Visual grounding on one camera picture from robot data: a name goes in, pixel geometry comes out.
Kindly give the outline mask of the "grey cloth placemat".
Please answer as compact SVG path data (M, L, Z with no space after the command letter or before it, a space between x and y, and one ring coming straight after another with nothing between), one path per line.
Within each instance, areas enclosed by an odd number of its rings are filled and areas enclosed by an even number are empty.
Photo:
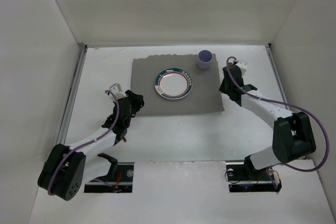
M131 91L143 96L144 107L138 116L196 115L224 111L219 92L220 77L216 55L207 70L197 66L197 55L151 55L134 59L132 64ZM168 68L178 68L190 75L190 93L178 100L158 94L154 87L157 75Z

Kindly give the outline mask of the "lilac plastic cup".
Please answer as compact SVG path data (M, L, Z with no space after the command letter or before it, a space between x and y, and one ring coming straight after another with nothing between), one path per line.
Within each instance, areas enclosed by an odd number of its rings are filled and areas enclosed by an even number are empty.
M207 70L211 66L213 54L208 50L202 50L197 56L197 66L201 70Z

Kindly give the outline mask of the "white plate green red rim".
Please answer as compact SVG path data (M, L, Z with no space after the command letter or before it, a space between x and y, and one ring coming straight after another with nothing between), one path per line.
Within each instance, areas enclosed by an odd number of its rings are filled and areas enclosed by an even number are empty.
M193 80L191 75L180 68L162 70L154 79L154 88L163 98L180 100L192 90Z

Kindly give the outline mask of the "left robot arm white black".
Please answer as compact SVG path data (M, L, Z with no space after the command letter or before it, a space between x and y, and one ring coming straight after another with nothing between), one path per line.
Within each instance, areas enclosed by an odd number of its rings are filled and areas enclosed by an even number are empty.
M118 160L104 151L125 141L132 118L144 107L144 97L130 90L107 90L114 99L113 112L93 136L72 145L55 145L38 177L37 185L48 194L71 200L82 183L90 181L108 184L120 180Z

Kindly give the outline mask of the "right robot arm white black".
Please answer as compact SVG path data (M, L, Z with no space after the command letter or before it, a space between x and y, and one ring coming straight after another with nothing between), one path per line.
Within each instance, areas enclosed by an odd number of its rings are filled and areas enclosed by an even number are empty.
M255 173L267 167L287 164L316 151L310 119L306 113L294 113L267 102L256 87L244 84L243 73L238 65L224 67L223 74L220 92L262 119L273 130L270 147L245 157L247 172Z

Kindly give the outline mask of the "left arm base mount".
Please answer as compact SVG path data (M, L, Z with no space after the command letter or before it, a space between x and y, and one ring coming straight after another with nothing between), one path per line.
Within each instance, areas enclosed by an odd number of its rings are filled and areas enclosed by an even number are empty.
M87 194L123 194L132 193L134 178L134 163L118 163L118 169L111 177L94 179L84 186Z

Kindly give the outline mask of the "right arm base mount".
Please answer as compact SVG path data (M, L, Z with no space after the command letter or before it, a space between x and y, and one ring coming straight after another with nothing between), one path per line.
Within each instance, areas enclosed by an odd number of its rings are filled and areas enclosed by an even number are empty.
M279 193L282 189L280 176L272 168L249 174L244 162L227 162L224 176L230 193Z

